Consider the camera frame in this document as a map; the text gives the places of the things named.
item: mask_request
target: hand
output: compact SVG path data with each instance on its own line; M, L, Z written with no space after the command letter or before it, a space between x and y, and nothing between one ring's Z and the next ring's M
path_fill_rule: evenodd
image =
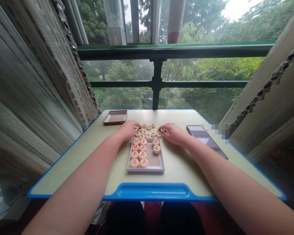
M130 140L134 137L136 129L135 127L141 128L141 125L134 121L128 120L119 127L119 129L115 132L117 138L120 139L122 142Z
M183 130L180 126L175 123L167 123L163 126L159 127L158 130L167 129L169 133L163 132L162 134L168 139L168 141L176 144L185 146L187 139L191 137L185 130Z

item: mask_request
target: person's left hand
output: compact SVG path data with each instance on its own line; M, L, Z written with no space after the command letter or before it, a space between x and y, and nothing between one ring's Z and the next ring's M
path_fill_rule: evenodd
M118 136L118 139L122 140L122 142L130 140L135 135L136 126L141 128L141 125L138 122L134 120L128 120L119 127L115 134Z

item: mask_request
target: sky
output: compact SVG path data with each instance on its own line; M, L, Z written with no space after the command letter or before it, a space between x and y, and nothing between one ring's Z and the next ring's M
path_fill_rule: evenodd
M250 7L262 2L263 0L229 0L222 15L229 18L230 21L238 21Z
M222 15L229 18L230 21L238 21L250 7L262 2L263 0L229 0L225 9L222 11ZM131 21L131 4L130 0L123 0L124 4L128 5L128 9L125 12L125 22ZM140 24L140 30L146 28Z

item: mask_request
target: desk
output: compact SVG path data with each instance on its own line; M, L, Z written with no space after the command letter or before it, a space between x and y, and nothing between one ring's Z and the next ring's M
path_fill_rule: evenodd
M100 145L119 125L104 126L108 114L104 111L75 141L58 161L29 191L30 198L49 198L69 175ZM228 160L242 169L276 197L285 200L283 192L253 166L231 144L209 127L209 123L195 110L128 110L127 120L156 125L175 122L186 130L187 125L205 125L210 136L228 156ZM103 200L141 201L210 201L217 200L196 162L183 148L161 139L165 165L163 173L128 173L127 163L131 141L124 143L115 158Z

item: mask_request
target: white plastic tray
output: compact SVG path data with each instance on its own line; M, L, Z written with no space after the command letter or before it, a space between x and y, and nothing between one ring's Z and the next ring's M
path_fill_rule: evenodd
M132 139L132 144L131 144L131 150L130 150L130 156L128 159L127 163L127 171L132 172L132 171L137 171L137 172L163 172L165 171L164 168L164 163L163 163L163 157L162 157L162 151L159 154L154 153L154 145L153 145L153 140L158 139L158 138L150 138L146 139L147 144L146 144L146 159L148 160L148 166L146 168L131 168L130 163L131 163L131 153L132 153L132 148L133 148L133 141L136 138Z

